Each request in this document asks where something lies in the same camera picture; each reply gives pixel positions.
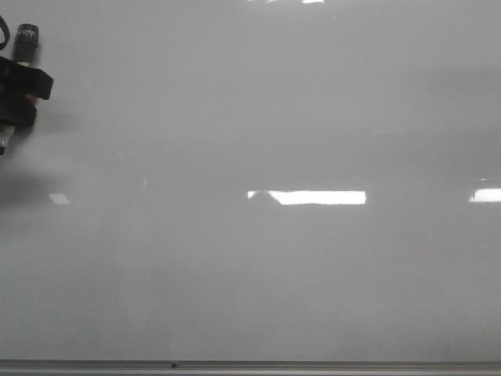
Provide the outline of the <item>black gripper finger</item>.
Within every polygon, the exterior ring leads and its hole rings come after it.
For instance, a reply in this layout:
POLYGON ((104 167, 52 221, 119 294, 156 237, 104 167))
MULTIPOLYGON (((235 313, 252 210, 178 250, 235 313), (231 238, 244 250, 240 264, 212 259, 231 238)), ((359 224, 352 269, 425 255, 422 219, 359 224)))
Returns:
POLYGON ((24 94, 1 95, 1 123, 30 128, 37 117, 35 105, 24 94))
POLYGON ((53 78, 43 70, 25 67, 12 60, 1 58, 1 94, 20 93, 39 99, 50 99, 53 78))

